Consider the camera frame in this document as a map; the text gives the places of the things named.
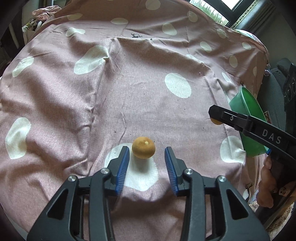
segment window frame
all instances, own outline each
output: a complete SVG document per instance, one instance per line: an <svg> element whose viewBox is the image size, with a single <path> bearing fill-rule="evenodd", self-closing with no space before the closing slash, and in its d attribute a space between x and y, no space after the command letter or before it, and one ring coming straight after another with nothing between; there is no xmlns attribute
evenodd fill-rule
<svg viewBox="0 0 296 241"><path fill-rule="evenodd" d="M255 0L240 0L233 9L230 9L222 0L204 0L211 5L223 17L228 20L226 27L231 27L243 15L243 13L252 5Z"/></svg>

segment grass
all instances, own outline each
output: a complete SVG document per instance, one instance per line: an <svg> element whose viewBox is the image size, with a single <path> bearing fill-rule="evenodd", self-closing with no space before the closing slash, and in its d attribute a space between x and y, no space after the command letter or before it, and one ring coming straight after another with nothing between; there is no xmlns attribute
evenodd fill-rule
<svg viewBox="0 0 296 241"><path fill-rule="evenodd" d="M210 7L208 4L206 4L202 0L191 0L190 3L194 5L195 7L202 10L206 15L208 15L211 19L213 19L215 22L222 24L224 20L222 19L222 16L215 11L214 8Z"/></svg>

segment window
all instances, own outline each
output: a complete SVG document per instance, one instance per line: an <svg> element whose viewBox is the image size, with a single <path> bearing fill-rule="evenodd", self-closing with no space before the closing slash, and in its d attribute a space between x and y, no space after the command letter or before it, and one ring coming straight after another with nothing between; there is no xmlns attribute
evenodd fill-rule
<svg viewBox="0 0 296 241"><path fill-rule="evenodd" d="M231 27L255 0L187 0L217 23Z"/></svg>

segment pink cloth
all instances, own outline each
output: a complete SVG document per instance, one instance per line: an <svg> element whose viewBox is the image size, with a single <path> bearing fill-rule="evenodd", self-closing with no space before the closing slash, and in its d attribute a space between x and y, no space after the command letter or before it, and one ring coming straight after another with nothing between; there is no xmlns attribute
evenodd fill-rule
<svg viewBox="0 0 296 241"><path fill-rule="evenodd" d="M69 175L93 175L148 136L156 152L131 155L112 212L116 240L179 240L185 203L170 191L164 149L242 195L253 183L253 195L260 164L208 109L229 109L241 82L257 94L266 56L185 1L73 0L3 74L0 203L28 231Z"/></svg>
<svg viewBox="0 0 296 241"><path fill-rule="evenodd" d="M52 15L54 15L57 11L60 11L61 8L57 5L54 6L49 6L49 7L45 7L45 8L39 8L35 11L32 12L32 15L40 20L48 20Z"/></svg>

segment deer print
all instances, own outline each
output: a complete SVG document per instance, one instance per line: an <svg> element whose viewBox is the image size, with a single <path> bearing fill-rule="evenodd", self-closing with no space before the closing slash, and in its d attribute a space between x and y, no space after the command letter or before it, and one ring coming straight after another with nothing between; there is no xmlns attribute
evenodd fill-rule
<svg viewBox="0 0 296 241"><path fill-rule="evenodd" d="M131 34L132 35L132 38L142 38L143 36L141 35L138 35L138 34Z"/></svg>
<svg viewBox="0 0 296 241"><path fill-rule="evenodd" d="M251 192L250 192L250 188L254 186L254 183L248 183L245 185L245 188L248 190L248 197L246 199L246 202L249 202L250 198L251 198Z"/></svg>

